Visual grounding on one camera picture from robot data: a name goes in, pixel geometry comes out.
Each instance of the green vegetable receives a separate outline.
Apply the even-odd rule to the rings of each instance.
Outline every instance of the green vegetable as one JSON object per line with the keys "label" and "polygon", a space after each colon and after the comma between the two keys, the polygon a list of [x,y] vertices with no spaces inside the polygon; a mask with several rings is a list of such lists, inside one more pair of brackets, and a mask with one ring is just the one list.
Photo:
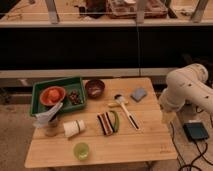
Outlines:
{"label": "green vegetable", "polygon": [[116,111],[114,111],[114,110],[110,110],[110,112],[113,113],[113,115],[115,117],[115,122],[114,122],[114,125],[113,125],[114,131],[118,132],[119,125],[120,125],[118,113]]}

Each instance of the white object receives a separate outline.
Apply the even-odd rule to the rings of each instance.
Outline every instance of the white object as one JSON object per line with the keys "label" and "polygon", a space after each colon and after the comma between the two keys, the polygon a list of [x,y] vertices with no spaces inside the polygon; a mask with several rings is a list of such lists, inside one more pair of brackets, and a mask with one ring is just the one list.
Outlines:
{"label": "white object", "polygon": [[55,106],[53,106],[47,112],[37,113],[35,114],[37,121],[33,123],[36,128],[42,128],[47,126],[49,121],[53,118],[53,116],[61,109],[63,103],[58,102]]}
{"label": "white object", "polygon": [[132,114],[127,110],[126,106],[125,106],[125,101],[127,101],[122,95],[117,94],[115,96],[115,101],[122,107],[123,111],[125,112],[127,118],[129,119],[129,122],[132,124],[132,126],[135,129],[139,129],[137,123],[135,122]]}
{"label": "white object", "polygon": [[204,83],[208,71],[201,64],[192,64],[171,71],[166,77],[167,88],[163,90],[159,103],[167,112],[179,111],[186,100],[213,114],[213,90]]}
{"label": "white object", "polygon": [[84,131],[86,128],[83,120],[65,122],[63,123],[63,126],[64,126],[66,138],[79,134],[80,132]]}

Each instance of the green tray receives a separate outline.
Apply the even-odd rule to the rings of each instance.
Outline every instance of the green tray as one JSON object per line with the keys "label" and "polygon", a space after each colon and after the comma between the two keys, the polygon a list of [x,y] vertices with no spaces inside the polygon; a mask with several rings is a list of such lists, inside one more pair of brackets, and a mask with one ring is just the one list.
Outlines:
{"label": "green tray", "polygon": [[72,105],[67,96],[63,100],[63,107],[58,111],[58,114],[69,113],[75,110],[83,109],[86,106],[86,93],[81,77],[63,78],[51,81],[44,81],[34,84],[31,101],[30,115],[35,116],[37,113],[45,112],[50,109],[42,105],[39,101],[41,92],[50,86],[62,86],[65,88],[67,94],[70,94],[72,90],[79,92],[79,98],[83,102],[82,104]]}

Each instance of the table leg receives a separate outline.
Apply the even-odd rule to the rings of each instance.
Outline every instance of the table leg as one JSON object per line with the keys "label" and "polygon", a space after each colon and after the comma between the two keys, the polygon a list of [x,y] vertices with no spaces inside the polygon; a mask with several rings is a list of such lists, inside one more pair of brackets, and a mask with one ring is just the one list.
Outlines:
{"label": "table leg", "polygon": [[156,161],[146,162],[148,171],[152,171]]}
{"label": "table leg", "polygon": [[49,171],[57,171],[54,167],[48,167]]}
{"label": "table leg", "polygon": [[0,96],[5,104],[10,103],[11,95],[4,88],[0,88]]}

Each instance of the brown food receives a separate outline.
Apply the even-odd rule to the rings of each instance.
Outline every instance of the brown food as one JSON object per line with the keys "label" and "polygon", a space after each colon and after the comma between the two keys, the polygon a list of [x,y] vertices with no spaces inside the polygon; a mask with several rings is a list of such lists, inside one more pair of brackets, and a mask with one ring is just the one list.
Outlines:
{"label": "brown food", "polygon": [[70,101],[73,105],[82,103],[81,99],[79,97],[79,92],[77,90],[71,91],[71,93],[68,95],[68,98],[70,99]]}

